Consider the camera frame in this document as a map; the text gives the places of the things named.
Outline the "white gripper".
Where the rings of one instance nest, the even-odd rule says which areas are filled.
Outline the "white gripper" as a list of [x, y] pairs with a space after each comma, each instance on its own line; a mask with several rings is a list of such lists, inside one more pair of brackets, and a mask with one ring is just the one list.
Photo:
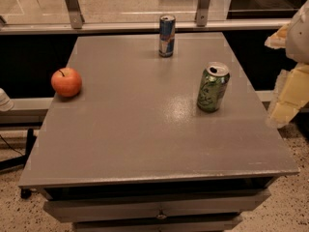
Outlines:
[[277, 76], [267, 110], [267, 125], [280, 129], [288, 125], [309, 102], [309, 1], [265, 41], [272, 49], [286, 47], [288, 58], [298, 62], [291, 70]]

